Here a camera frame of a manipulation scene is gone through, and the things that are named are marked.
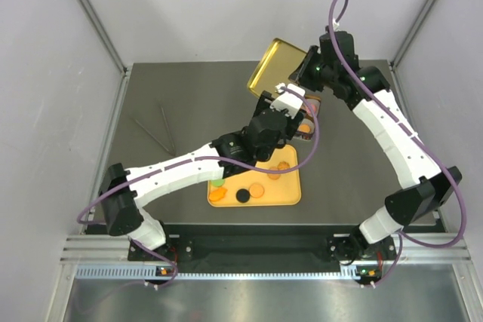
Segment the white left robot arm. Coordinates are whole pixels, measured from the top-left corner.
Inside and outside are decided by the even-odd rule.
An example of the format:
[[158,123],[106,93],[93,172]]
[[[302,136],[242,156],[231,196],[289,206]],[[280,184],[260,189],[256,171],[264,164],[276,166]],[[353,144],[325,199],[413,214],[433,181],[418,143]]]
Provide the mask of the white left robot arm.
[[144,209],[150,202],[200,182],[226,179],[267,162],[297,131],[305,112],[305,92],[280,84],[278,96],[260,96],[249,124],[224,134],[189,154],[146,167],[110,166],[100,190],[100,207],[108,235],[128,236],[155,259],[165,258],[171,241],[162,222]]

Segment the yellow serving tray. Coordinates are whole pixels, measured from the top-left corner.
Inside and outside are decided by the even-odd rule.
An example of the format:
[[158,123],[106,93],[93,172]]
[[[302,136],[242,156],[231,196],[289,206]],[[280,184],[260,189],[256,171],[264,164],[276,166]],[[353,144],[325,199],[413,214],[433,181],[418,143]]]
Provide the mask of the yellow serving tray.
[[[275,207],[275,206],[292,206],[298,204],[302,197],[301,182],[299,171],[295,170],[290,173],[280,174],[277,180],[270,179],[268,173],[261,173],[255,170],[249,170],[236,176],[231,176],[225,180],[223,186],[227,189],[224,199],[218,202],[210,202],[208,194],[211,190],[216,189],[208,182],[207,200],[213,207]],[[254,183],[261,184],[264,189],[264,195],[261,198],[250,198],[246,203],[239,203],[235,198],[235,194],[239,189],[248,189]]]

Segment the gold tin lid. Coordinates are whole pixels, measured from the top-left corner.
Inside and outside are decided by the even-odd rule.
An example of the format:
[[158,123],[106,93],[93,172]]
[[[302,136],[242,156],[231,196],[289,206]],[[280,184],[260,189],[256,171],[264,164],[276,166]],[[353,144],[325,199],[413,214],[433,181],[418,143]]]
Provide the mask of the gold tin lid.
[[305,51],[275,38],[249,78],[248,90],[255,97],[259,97],[264,91],[275,97],[275,87],[280,83],[291,83],[289,76],[302,63],[305,56]]

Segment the tan plain round cookie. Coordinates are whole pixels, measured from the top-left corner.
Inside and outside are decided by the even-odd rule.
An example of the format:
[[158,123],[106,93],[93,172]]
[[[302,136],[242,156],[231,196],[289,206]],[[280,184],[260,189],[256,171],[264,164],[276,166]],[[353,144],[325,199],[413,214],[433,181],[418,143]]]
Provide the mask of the tan plain round cookie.
[[277,173],[268,173],[267,176],[270,178],[270,179],[273,179],[273,180],[277,180],[280,178],[280,174],[277,174]]

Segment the green cookie lower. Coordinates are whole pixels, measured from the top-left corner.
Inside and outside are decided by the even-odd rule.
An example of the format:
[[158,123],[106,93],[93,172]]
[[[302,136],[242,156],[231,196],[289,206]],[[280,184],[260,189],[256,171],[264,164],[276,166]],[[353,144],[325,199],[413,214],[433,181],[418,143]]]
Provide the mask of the green cookie lower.
[[225,183],[224,179],[211,180],[211,185],[216,188],[223,186],[224,183]]

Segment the tan flower cookie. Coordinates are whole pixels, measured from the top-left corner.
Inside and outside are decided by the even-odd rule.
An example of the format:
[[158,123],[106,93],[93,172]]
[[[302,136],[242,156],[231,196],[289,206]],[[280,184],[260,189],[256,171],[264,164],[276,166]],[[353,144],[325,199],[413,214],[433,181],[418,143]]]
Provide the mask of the tan flower cookie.
[[298,127],[298,131],[301,133],[311,133],[311,127],[308,124],[301,124]]

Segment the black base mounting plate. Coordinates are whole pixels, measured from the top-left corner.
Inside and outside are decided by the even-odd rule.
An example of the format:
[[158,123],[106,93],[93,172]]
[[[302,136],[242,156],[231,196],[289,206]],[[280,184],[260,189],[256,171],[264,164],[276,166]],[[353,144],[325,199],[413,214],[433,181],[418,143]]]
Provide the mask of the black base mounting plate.
[[352,225],[169,224],[158,252],[180,272],[336,271],[368,253],[349,241]]

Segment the black sandwich cookie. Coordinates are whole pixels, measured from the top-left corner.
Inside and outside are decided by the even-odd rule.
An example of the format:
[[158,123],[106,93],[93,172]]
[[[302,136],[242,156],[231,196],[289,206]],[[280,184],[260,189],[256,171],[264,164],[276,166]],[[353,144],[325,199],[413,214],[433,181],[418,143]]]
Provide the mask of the black sandwich cookie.
[[235,194],[235,198],[239,203],[246,203],[250,200],[251,194],[248,189],[239,189]]

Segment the square cookie tin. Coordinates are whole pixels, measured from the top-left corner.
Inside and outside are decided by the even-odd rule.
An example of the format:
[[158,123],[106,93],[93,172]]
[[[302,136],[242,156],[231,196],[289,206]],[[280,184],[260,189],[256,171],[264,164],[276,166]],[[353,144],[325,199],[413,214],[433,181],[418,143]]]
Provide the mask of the square cookie tin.
[[[307,100],[317,100],[321,105],[321,98],[320,97],[307,95],[306,101]],[[297,132],[295,133],[294,138],[297,138],[299,140],[310,141],[315,136],[315,122],[314,122],[314,118],[312,116],[313,114],[307,113],[306,108],[307,108],[306,104],[303,103],[302,104],[302,110],[305,112],[305,114],[304,114],[304,119],[302,120],[302,122],[300,124],[308,124],[311,127],[311,133],[301,133],[301,132],[298,131],[298,128],[297,128]]]

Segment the orange swirl cookie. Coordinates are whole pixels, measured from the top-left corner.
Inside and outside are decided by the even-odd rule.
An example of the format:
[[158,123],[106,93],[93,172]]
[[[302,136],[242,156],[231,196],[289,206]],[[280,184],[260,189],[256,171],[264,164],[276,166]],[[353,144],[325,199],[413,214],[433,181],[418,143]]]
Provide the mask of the orange swirl cookie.
[[278,164],[278,170],[287,170],[290,167],[291,167],[290,164],[286,161],[282,161]]

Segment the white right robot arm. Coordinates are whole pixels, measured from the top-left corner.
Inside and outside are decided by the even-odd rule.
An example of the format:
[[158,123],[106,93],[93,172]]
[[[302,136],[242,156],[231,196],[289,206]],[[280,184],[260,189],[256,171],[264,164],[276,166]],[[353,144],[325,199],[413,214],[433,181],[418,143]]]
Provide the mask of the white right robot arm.
[[373,134],[401,187],[351,231],[346,239],[349,261],[372,257],[382,240],[436,211],[454,193],[462,179],[460,170],[450,167],[442,171],[422,149],[383,73],[375,66],[359,65],[354,39],[348,32],[321,35],[289,79],[312,91],[331,89]]

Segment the orange fish cookie left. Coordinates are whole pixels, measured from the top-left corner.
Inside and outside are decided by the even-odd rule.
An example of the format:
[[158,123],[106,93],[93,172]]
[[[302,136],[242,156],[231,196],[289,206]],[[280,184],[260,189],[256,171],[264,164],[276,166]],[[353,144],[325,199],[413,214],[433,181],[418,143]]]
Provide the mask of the orange fish cookie left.
[[213,189],[208,194],[208,200],[212,203],[221,201],[222,199],[225,198],[226,193],[227,193],[227,189],[224,187]]

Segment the tan dotted round cookie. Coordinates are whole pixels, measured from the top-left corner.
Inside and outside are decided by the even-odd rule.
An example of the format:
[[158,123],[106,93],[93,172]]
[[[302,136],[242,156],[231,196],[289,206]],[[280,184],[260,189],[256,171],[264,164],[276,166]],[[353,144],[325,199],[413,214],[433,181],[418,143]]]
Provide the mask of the tan dotted round cookie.
[[265,192],[264,187],[259,183],[254,183],[249,188],[249,193],[252,198],[261,198]]

